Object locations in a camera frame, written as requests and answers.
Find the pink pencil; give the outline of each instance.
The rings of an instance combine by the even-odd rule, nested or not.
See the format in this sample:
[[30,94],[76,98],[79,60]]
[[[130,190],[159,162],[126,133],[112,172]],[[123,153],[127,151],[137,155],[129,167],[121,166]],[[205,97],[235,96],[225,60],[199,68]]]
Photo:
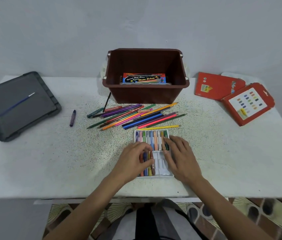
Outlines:
[[145,114],[145,113],[148,113],[148,112],[144,112],[144,113],[137,113],[135,116],[133,116],[133,117],[131,117],[131,118],[129,118],[129,119],[126,119],[125,121],[122,121],[122,122],[120,122],[120,123],[116,124],[115,126],[118,126],[118,125],[124,124],[124,123],[126,123],[127,121],[129,121],[129,120],[133,120],[133,119],[135,119],[136,117],[139,117],[140,115]]

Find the table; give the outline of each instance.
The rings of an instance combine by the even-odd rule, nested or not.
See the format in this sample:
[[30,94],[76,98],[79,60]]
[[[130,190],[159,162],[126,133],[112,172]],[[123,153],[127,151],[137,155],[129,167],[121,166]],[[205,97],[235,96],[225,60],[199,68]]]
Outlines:
[[[5,76],[3,81],[14,76]],[[43,77],[62,111],[11,142],[0,142],[0,198],[80,198],[114,167],[133,129],[87,129],[105,104],[100,78]],[[224,196],[282,197],[282,118],[271,109],[239,127],[220,102],[194,95],[195,79],[171,111],[187,116],[170,134],[189,141],[204,177]],[[73,110],[77,117],[69,127]],[[175,178],[137,178],[115,197],[192,197]]]

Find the clothing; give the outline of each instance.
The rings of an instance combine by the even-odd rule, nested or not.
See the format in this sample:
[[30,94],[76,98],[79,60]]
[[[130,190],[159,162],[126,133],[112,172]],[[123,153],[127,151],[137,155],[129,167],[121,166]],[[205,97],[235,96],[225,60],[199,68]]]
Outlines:
[[174,203],[144,206],[115,220],[97,240],[206,240]]

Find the patterned tile floor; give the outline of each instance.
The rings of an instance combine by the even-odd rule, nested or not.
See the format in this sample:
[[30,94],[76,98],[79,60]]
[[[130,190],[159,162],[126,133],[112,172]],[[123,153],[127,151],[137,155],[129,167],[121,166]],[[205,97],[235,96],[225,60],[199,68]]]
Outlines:
[[[282,199],[240,197],[229,198],[229,201],[275,240],[282,240]],[[202,202],[178,203],[178,205],[208,239],[226,239],[209,210]],[[53,230],[77,206],[77,204],[52,205],[43,236]],[[115,219],[124,215],[126,211],[133,210],[134,207],[135,205],[133,203],[108,204],[95,228],[103,218],[107,218],[110,222],[113,222]]]

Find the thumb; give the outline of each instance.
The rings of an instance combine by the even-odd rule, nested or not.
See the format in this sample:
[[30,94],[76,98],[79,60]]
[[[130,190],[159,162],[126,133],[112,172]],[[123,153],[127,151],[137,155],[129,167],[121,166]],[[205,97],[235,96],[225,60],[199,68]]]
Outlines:
[[152,164],[154,164],[154,159],[149,159],[143,163],[140,164],[140,171],[143,171],[144,169],[152,166]]
[[163,154],[164,154],[165,160],[167,161],[167,164],[169,165],[169,169],[172,172],[175,172],[177,167],[176,167],[175,162],[173,161],[173,159],[171,157],[171,154],[167,150],[163,150]]

